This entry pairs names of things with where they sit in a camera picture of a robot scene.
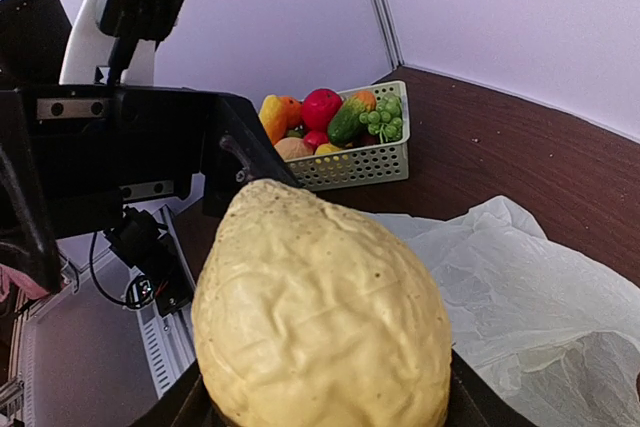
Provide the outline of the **orange fruit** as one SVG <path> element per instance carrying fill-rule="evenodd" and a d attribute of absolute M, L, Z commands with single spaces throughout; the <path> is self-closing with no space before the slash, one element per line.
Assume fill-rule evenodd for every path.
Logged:
<path fill-rule="evenodd" d="M 301 107 L 302 103 L 291 96 L 280 96 L 281 105 L 286 114 L 288 129 L 295 129 L 302 124 Z"/>

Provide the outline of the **peach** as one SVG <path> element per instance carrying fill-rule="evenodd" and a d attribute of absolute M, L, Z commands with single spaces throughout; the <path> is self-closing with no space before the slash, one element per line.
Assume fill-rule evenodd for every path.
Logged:
<path fill-rule="evenodd" d="M 284 161 L 312 156 L 314 148 L 302 138 L 286 137 L 275 144 L 275 150 Z"/>

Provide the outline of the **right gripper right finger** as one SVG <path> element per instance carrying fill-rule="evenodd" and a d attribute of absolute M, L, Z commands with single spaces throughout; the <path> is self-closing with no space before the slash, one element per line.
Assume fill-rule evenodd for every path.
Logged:
<path fill-rule="evenodd" d="M 511 408 L 452 351 L 446 427 L 535 427 Z"/>

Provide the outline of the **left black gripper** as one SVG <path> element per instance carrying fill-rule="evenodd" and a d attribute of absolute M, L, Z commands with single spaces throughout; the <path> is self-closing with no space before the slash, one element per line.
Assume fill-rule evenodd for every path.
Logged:
<path fill-rule="evenodd" d="M 1 267 L 29 295 L 58 293 L 55 237 L 105 228 L 126 203 L 185 200 L 201 170 L 202 212 L 216 218 L 252 181 L 300 185 L 244 97 L 150 87 L 4 90 Z"/>

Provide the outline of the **pale green plastic bag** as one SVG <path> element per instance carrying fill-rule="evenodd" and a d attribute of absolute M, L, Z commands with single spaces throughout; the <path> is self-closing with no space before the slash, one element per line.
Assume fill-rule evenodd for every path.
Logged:
<path fill-rule="evenodd" d="M 638 424 L 636 285 L 504 196 L 448 221 L 377 220 L 429 269 L 455 351 L 510 407 L 539 426 Z"/>

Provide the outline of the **orange yellow mango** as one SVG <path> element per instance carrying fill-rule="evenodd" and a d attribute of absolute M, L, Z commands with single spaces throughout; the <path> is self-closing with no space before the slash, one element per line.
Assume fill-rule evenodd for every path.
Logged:
<path fill-rule="evenodd" d="M 273 145 L 285 135 L 288 125 L 287 107 L 276 95 L 265 97 L 259 111 L 259 119 Z"/>

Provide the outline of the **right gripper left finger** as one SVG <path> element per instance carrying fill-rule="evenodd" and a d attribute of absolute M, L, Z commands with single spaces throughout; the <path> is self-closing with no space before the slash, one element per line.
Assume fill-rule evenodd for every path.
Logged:
<path fill-rule="evenodd" d="M 158 402 L 131 427 L 212 427 L 220 418 L 194 361 Z"/>

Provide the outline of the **green orange papaya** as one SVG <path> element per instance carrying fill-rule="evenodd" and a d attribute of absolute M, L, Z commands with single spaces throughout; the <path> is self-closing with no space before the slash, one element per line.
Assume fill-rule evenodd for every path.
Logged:
<path fill-rule="evenodd" d="M 368 114 L 375 107 L 376 97 L 370 91 L 361 90 L 347 98 L 328 125 L 330 143 L 345 147 L 354 142 L 364 129 L 360 116 Z"/>

